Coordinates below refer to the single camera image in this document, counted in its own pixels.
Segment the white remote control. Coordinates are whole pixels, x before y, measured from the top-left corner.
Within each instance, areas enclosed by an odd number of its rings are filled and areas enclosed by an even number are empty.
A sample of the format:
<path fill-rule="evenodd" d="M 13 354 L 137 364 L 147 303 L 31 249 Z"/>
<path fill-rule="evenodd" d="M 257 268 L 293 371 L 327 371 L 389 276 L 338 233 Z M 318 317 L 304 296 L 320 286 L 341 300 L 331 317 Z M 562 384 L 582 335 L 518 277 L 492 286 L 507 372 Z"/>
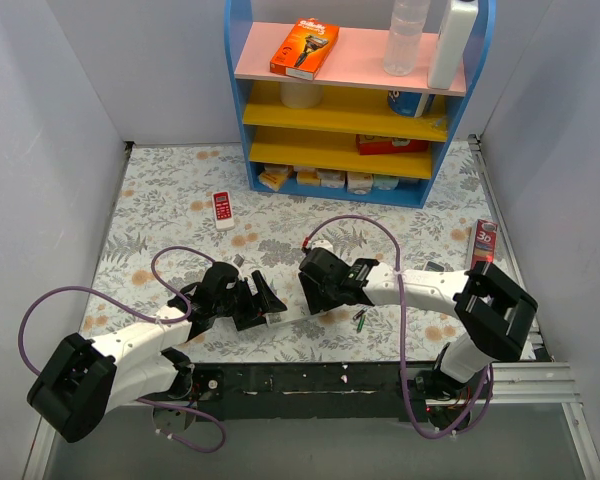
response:
<path fill-rule="evenodd" d="M 318 314 L 304 313 L 302 310 L 285 311 L 278 313 L 269 313 L 266 315 L 266 324 L 268 327 L 280 327 L 296 322 L 303 322 L 310 319 L 315 319 L 323 315 L 323 312 Z"/>

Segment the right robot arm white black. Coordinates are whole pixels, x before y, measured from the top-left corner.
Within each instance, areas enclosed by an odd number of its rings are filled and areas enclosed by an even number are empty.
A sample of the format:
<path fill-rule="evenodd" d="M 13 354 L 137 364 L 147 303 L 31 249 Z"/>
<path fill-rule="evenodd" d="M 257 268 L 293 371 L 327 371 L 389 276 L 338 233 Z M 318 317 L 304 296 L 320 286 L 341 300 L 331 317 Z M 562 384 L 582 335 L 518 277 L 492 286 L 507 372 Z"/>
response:
<path fill-rule="evenodd" d="M 531 295 L 485 261 L 467 271 L 397 272 L 373 259 L 348 265 L 316 247 L 301 262 L 299 280 L 312 314 L 342 305 L 404 305 L 458 319 L 465 333 L 443 350 L 432 373 L 434 389 L 449 398 L 492 362 L 520 360 L 538 309 Z"/>

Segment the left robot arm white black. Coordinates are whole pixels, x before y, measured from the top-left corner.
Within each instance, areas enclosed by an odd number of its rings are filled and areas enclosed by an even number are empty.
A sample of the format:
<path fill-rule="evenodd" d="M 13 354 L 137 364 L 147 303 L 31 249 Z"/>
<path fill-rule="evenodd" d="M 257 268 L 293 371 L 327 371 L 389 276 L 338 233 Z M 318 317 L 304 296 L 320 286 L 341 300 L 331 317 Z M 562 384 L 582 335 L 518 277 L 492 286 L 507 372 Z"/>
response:
<path fill-rule="evenodd" d="M 77 442 L 109 411 L 154 393 L 185 398 L 193 367 L 177 346 L 230 318 L 243 330 L 266 323 L 287 307 L 260 271 L 243 276 L 215 262 L 202 280 L 181 289 L 156 318 L 86 339 L 65 337 L 38 374 L 28 404 L 69 443 Z"/>

